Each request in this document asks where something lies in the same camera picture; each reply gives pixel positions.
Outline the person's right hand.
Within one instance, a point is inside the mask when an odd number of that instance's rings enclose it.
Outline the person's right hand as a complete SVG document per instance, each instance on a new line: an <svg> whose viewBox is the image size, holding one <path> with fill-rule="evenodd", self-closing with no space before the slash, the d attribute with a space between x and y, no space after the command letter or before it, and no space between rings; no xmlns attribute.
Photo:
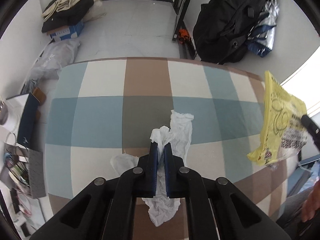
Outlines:
<svg viewBox="0 0 320 240"><path fill-rule="evenodd" d="M319 188L314 187L302 206L302 222L311 220L319 209Z"/></svg>

